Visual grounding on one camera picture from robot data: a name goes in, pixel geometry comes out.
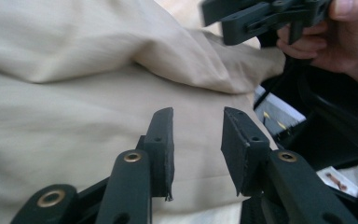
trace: beige surface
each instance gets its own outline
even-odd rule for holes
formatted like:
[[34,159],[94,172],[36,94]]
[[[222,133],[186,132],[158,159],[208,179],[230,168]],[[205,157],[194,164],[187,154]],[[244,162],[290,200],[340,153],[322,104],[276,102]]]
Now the beige surface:
[[223,108],[256,120],[247,92],[283,60],[183,29],[153,1],[0,1],[0,223],[45,186],[82,190],[109,176],[167,106],[174,201],[155,200],[155,223],[237,223]]

